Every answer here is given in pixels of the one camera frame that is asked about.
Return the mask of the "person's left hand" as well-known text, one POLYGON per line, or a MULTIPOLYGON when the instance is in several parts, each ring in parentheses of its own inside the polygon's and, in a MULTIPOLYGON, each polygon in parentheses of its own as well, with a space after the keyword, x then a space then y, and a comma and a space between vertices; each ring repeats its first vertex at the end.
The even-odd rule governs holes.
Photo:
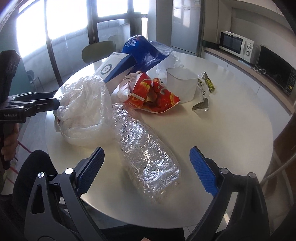
POLYGON ((5 161, 11 161, 16 155, 16 148, 18 146, 19 124, 14 125, 14 129, 9 136, 4 140, 4 146, 1 149, 1 154, 5 161))

